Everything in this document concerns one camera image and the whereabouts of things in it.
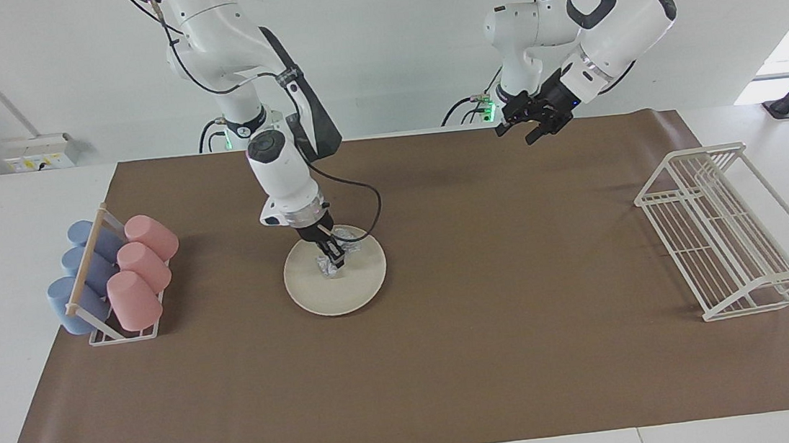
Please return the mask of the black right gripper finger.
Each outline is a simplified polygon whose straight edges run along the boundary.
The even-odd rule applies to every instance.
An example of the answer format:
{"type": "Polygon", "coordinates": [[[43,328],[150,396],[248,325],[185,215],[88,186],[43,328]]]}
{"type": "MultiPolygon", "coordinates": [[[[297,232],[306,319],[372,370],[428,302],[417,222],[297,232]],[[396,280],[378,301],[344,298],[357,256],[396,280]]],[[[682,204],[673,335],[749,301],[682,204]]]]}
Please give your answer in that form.
{"type": "Polygon", "coordinates": [[[332,266],[344,265],[347,256],[347,250],[344,248],[345,243],[333,233],[329,234],[324,242],[325,255],[332,266]]]}
{"type": "Polygon", "coordinates": [[[321,252],[321,255],[316,260],[319,270],[322,272],[336,272],[339,270],[336,262],[338,254],[337,247],[333,241],[320,241],[315,242],[315,246],[321,252]]]}

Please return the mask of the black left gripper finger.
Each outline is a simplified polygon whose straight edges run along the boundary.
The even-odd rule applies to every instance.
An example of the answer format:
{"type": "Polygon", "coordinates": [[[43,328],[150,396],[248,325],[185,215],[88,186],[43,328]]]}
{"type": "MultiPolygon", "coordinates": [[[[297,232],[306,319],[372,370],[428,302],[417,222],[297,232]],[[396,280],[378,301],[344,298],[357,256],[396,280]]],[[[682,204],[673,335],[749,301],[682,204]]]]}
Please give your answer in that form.
{"type": "Polygon", "coordinates": [[[554,133],[554,124],[551,120],[537,121],[536,126],[525,136],[526,144],[531,146],[542,137],[554,133]]]}
{"type": "Polygon", "coordinates": [[[537,115],[533,112],[535,97],[531,94],[516,94],[504,103],[500,122],[496,126],[496,135],[503,136],[520,123],[537,122],[537,115]]]}

